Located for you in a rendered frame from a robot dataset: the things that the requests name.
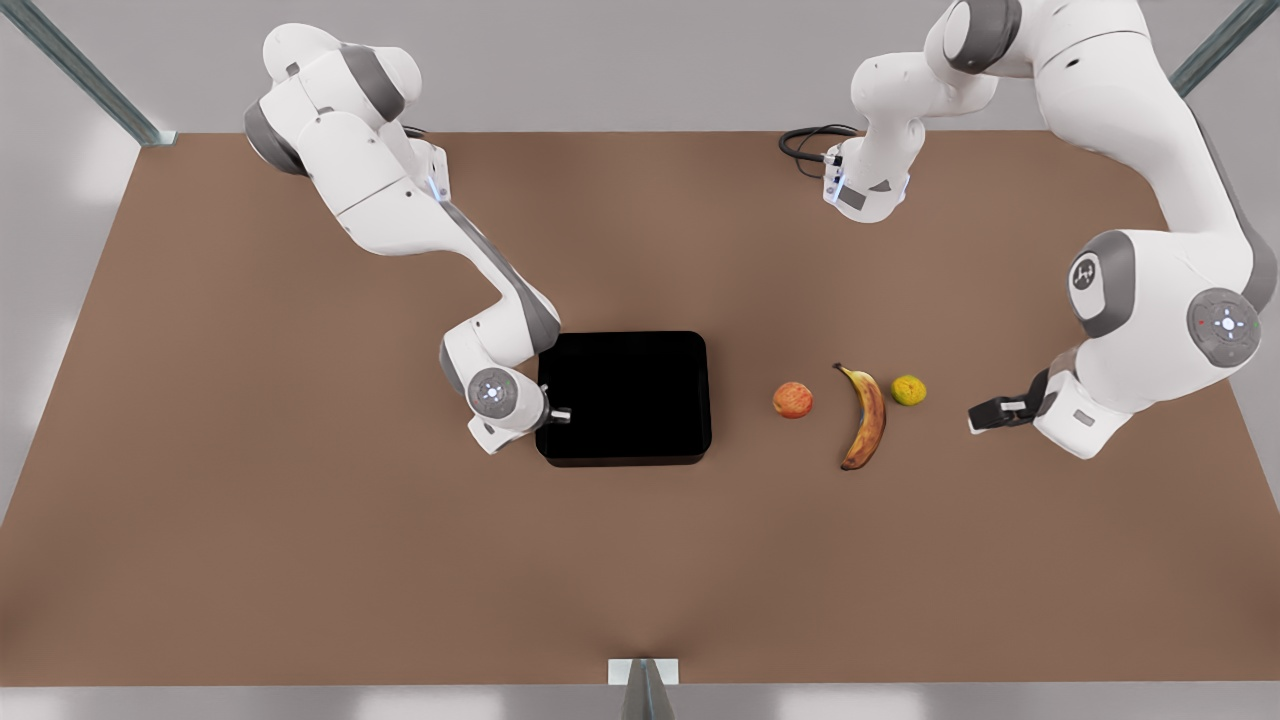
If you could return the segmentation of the silver frame post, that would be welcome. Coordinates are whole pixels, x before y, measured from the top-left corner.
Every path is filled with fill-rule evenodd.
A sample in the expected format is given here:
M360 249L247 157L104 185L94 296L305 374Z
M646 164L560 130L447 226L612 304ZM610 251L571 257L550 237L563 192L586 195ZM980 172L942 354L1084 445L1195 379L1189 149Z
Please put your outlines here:
M0 0L5 15L46 58L93 100L140 146L163 147L177 132L159 129L33 3Z
M1199 46L1170 74L1180 97L1188 97L1276 10L1280 0L1242 0Z
M677 659L608 660L608 684L623 687L620 720L676 720L667 685L678 682Z

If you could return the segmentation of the ripe spotted yellow banana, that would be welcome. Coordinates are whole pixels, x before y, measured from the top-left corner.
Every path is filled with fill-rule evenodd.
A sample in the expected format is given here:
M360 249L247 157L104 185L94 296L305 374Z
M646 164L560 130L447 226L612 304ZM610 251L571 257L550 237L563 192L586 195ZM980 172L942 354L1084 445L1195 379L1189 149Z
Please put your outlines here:
M861 411L854 439L841 462L842 470L851 471L864 468L881 446L887 421L884 397L869 373L852 370L841 363L835 363L832 368L850 379Z

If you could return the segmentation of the black rectangular tray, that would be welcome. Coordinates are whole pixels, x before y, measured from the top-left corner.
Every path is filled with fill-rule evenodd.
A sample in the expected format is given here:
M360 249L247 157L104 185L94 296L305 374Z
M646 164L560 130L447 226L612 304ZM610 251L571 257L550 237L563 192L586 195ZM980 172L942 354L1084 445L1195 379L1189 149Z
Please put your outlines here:
M556 468L689 465L710 447L707 343L696 332L563 333L539 355L538 383L570 415L535 433Z

